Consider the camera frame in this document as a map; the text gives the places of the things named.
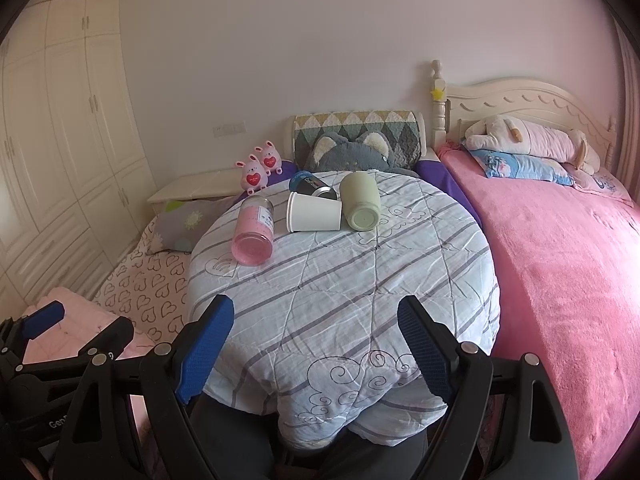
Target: white wardrobe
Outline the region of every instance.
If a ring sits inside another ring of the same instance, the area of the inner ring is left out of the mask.
[[[0,47],[0,318],[54,286],[91,299],[156,191],[129,101],[118,0],[51,0]]]

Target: pink jar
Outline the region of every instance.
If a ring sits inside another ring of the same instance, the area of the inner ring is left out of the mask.
[[[261,196],[244,199],[231,242],[231,254],[242,265],[266,262],[273,252],[273,204]]]

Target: white headboard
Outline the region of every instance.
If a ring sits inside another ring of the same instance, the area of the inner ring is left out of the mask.
[[[616,145],[616,120],[605,128],[574,95],[533,79],[495,79],[471,86],[447,85],[442,64],[433,62],[434,99],[429,144],[439,148],[446,139],[460,141],[473,123],[495,114],[510,114],[558,130],[582,130],[600,160],[610,170]]]

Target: wall outlet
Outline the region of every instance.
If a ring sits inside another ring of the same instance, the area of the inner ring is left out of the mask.
[[[244,121],[240,121],[239,123],[220,124],[220,126],[213,127],[214,137],[225,137],[229,135],[239,135],[245,133],[246,125],[244,124]]]

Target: gray cat plush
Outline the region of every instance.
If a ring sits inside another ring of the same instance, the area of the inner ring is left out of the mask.
[[[316,140],[306,160],[305,170],[312,173],[379,170],[419,178],[414,171],[396,168],[394,159],[391,145],[380,132],[365,132],[355,140],[327,132]]]

